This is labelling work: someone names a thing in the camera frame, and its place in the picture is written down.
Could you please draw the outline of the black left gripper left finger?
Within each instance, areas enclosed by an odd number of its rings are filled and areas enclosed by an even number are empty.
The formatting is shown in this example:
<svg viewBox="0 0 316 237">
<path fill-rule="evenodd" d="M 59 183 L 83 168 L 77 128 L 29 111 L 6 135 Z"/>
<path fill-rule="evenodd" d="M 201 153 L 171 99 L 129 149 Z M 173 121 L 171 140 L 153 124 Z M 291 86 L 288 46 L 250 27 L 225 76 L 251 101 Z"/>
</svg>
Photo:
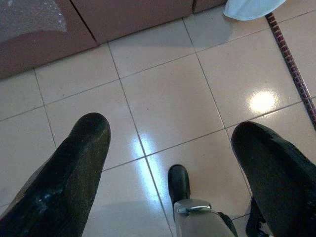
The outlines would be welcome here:
<svg viewBox="0 0 316 237">
<path fill-rule="evenodd" d="M 1 236 L 82 236 L 110 142 L 110 125 L 103 115 L 82 116 L 1 215 Z"/>
</svg>

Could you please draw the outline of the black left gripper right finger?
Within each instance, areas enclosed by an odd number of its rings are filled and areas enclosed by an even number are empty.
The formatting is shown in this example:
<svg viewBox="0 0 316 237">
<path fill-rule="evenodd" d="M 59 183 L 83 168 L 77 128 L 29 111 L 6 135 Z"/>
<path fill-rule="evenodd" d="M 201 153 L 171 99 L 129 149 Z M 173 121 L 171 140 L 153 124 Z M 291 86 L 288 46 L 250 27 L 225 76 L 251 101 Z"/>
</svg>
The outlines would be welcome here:
<svg viewBox="0 0 316 237">
<path fill-rule="evenodd" d="M 316 235 L 316 166 L 270 128 L 247 121 L 233 131 L 232 148 L 252 191 L 249 237 Z"/>
</svg>

